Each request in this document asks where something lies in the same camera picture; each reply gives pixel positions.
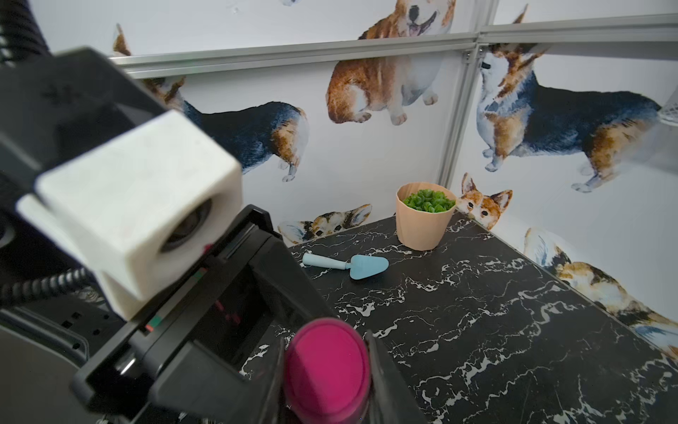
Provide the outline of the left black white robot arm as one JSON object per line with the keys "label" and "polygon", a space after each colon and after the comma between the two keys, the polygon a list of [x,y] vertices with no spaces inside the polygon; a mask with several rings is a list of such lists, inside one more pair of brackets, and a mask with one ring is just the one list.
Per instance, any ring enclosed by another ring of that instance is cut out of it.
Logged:
{"label": "left black white robot arm", "polygon": [[284,344],[240,369],[272,321],[333,310],[242,203],[239,162],[94,49],[54,56],[25,1],[1,4],[1,185],[79,267],[1,286],[3,307],[98,289],[123,327],[79,352],[72,391],[125,423],[280,423]]}

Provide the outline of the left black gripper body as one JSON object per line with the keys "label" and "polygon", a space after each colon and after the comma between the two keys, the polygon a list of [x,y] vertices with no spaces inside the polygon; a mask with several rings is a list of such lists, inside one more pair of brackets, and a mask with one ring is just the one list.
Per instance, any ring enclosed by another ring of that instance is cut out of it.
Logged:
{"label": "left black gripper body", "polygon": [[268,212],[247,206],[76,373],[72,393],[86,410],[126,423],[180,413],[233,423],[252,379],[242,367],[270,325],[295,331],[333,314]]}

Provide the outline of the magenta jar lid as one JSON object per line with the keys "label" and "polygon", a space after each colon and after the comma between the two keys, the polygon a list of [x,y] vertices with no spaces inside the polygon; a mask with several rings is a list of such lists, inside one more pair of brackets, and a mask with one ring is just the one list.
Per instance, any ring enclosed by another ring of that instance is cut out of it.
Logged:
{"label": "magenta jar lid", "polygon": [[371,389],[367,345],[337,318],[314,320],[285,353],[284,395],[303,423],[359,423]]}

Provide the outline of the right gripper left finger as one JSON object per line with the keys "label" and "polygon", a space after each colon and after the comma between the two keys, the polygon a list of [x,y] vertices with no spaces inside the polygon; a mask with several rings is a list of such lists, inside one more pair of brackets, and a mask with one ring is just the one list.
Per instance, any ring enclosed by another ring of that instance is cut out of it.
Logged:
{"label": "right gripper left finger", "polygon": [[284,360],[285,344],[278,339],[245,385],[244,397],[232,417],[233,423],[284,423]]}

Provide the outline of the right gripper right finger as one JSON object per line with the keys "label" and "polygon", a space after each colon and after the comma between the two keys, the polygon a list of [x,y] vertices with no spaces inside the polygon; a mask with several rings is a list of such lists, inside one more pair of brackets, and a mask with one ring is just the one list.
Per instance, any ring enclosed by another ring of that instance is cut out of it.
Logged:
{"label": "right gripper right finger", "polygon": [[409,387],[385,344],[370,332],[365,334],[371,369],[371,389],[367,406],[368,423],[426,424]]}

